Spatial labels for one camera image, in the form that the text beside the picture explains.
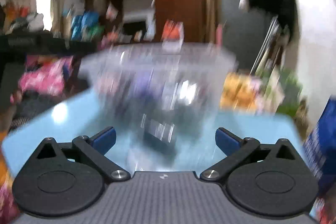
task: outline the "gray ribbed surface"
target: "gray ribbed surface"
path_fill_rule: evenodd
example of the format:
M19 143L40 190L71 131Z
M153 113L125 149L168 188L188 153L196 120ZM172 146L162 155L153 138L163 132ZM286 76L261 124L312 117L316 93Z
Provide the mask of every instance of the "gray ribbed surface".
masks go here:
M267 220L241 212L219 185L196 179L193 172L136 172L112 183L91 208L73 216L38 219L22 215L14 224L313 224L308 216Z

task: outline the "silver bolt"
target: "silver bolt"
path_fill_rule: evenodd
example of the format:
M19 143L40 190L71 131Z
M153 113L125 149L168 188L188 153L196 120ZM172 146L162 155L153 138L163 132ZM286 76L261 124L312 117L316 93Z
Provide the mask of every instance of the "silver bolt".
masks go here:
M111 176L114 179L124 179L127 177L127 173L124 170L116 170L111 173Z
M205 170L202 175L207 179L215 179L219 177L219 173L216 170Z

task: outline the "black circular cover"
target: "black circular cover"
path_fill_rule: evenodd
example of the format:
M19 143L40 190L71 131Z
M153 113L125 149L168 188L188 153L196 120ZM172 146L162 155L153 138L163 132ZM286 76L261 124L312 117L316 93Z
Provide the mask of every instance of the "black circular cover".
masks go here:
M13 195L22 210L46 217L65 216L87 208L103 193L104 181L95 169L68 160L48 166L44 160L13 183Z
M315 201L317 183L295 160L272 159L234 170L229 195L243 208L260 215L287 217L305 212Z

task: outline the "pink cloth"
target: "pink cloth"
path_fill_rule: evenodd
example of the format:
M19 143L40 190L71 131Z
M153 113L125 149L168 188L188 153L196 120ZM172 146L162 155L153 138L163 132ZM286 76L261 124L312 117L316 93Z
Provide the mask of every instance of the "pink cloth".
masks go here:
M61 58L36 71L24 73L19 80L19 88L22 92L35 90L40 94L60 95L64 89L63 66L69 68L71 61L72 57Z

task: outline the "light blue tabletop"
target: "light blue tabletop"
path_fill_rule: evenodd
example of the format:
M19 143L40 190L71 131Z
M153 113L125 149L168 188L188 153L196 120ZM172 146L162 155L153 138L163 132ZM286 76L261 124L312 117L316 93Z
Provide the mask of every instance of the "light blue tabletop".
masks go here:
M220 111L206 117L196 131L179 134L174 152L162 153L157 143L144 141L132 127L123 127L100 106L95 92L87 90L35 118L10 134L2 144L2 152L13 176L20 171L31 153L45 137L57 142L71 142L79 135L92 136L108 126L115 127L117 142L106 156L128 170L182 171L203 170L225 157L215 144L215 132L224 127L237 136L254 137L261 143L289 139L303 156L302 143L292 121L279 115L247 115Z

